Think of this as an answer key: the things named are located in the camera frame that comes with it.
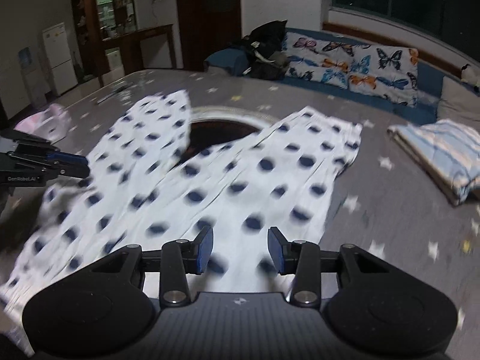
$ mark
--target blue butterfly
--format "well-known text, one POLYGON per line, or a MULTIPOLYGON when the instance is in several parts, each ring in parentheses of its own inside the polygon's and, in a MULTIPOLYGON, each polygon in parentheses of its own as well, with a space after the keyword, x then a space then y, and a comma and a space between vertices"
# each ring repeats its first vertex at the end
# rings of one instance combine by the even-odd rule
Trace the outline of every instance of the blue butterfly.
POLYGON ((318 63, 316 63, 315 61, 312 61, 311 59, 307 59, 307 58, 301 58, 296 55, 289 56, 289 61, 298 62, 298 63, 305 62, 308 66, 318 66, 318 63))
POLYGON ((342 73, 341 71, 335 72, 333 69, 327 69, 323 74, 322 80, 320 82, 327 84, 328 81, 335 77, 337 77, 342 84, 347 84, 347 76, 345 75, 345 73, 342 73))
POLYGON ((378 57, 380 57, 378 63, 380 64, 381 69, 385 69, 388 65, 393 65, 395 69, 398 71, 400 70, 400 59, 402 58, 403 53, 402 50, 395 51, 391 57, 389 57, 382 49, 377 49, 377 53, 378 57))
POLYGON ((380 81, 386 86, 393 87, 401 91, 404 90, 405 86, 409 85, 409 81, 407 79, 396 79, 395 81, 390 81, 385 77, 377 77, 377 81, 380 81))
POLYGON ((314 72, 306 71, 305 73, 303 73, 303 75, 300 75, 300 74, 297 73, 297 69, 294 68, 294 67, 291 67, 289 69, 289 73, 292 77, 295 77, 297 79, 306 80, 306 81, 311 81, 311 79, 314 77, 314 72))
POLYGON ((358 63, 357 61, 353 60, 350 70, 362 74, 368 74, 370 70, 370 59, 371 55, 367 55, 366 57, 363 57, 363 59, 358 63))

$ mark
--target refrigerator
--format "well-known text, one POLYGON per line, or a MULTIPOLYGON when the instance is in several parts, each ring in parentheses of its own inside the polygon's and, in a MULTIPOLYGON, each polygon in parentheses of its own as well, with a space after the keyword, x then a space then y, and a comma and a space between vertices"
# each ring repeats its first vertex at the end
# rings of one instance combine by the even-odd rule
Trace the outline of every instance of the refrigerator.
POLYGON ((65 23, 47 28, 42 35, 50 65, 52 89, 57 96, 60 96, 78 84, 74 64, 71 61, 65 23))

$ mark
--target wooden desk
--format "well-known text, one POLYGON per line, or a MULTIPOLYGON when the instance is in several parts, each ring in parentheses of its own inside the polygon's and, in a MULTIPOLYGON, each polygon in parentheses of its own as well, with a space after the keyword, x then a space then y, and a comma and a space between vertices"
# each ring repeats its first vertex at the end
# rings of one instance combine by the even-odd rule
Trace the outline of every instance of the wooden desk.
POLYGON ((177 59, 173 45, 172 24, 167 24, 160 27, 145 28, 144 30, 127 33, 115 38, 105 39, 102 41, 102 50, 105 53, 105 50, 118 47, 120 49, 125 75, 128 75, 145 69, 145 66, 143 65, 140 42, 144 39, 154 38, 159 35, 166 35, 166 40, 169 44, 172 69, 176 69, 177 59))

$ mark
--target orange butterfly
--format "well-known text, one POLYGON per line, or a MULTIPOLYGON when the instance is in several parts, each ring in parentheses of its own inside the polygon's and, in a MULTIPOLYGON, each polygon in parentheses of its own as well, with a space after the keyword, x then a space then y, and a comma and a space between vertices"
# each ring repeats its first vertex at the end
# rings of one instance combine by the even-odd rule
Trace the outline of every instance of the orange butterfly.
POLYGON ((376 78, 372 76, 360 77, 351 75, 349 76, 349 78, 353 85, 360 85, 361 83, 365 83, 367 85, 370 85, 372 89, 375 89, 377 87, 376 78))
POLYGON ((329 58, 325 58, 325 60, 322 63, 322 66, 324 68, 339 68, 341 71, 344 73, 347 73, 349 71, 349 65, 346 62, 339 62, 335 63, 329 58))
POLYGON ((412 63, 412 65, 417 65, 417 63, 419 62, 419 51, 417 49, 409 49, 409 52, 410 52, 410 62, 412 63))

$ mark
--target blue and white striped fabric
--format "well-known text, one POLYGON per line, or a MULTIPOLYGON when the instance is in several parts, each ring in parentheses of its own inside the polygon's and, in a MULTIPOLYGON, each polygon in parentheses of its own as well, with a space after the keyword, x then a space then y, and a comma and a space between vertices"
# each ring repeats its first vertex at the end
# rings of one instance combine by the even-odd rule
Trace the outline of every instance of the blue and white striped fabric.
POLYGON ((390 126, 388 131, 453 192, 454 203, 480 188, 480 134, 473 128, 443 119, 421 127, 390 126))

